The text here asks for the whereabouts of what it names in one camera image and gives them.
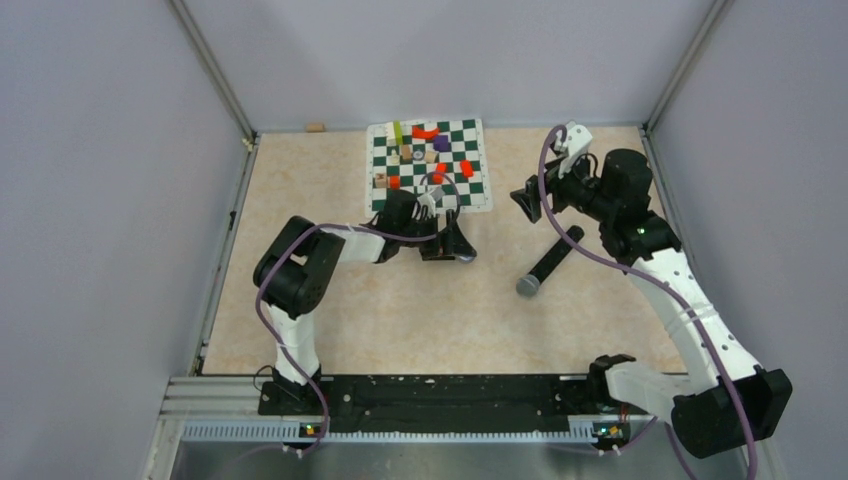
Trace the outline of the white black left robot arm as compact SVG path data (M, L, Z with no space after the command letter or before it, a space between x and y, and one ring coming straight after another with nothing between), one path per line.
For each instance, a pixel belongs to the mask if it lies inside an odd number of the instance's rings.
M272 386L297 413L319 404L321 364L313 313L338 265L383 264L403 249L424 261L473 261L477 252L459 226L461 198L452 187L415 194L392 190L382 209L358 226L316 224L293 216L253 273L256 309L277 344Z

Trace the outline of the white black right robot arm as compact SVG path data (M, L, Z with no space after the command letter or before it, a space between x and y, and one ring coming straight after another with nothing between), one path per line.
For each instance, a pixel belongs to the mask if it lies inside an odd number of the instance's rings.
M546 163L511 199L531 222L571 207L597 221L607 255L599 263L621 271L658 315L687 376L660 373L619 354L590 367L586 397L600 412L633 405L669 425L692 456L704 459L772 437L792 384L768 370L737 340L695 280L680 239L650 208L653 175L631 149L610 151L599 175L592 157Z

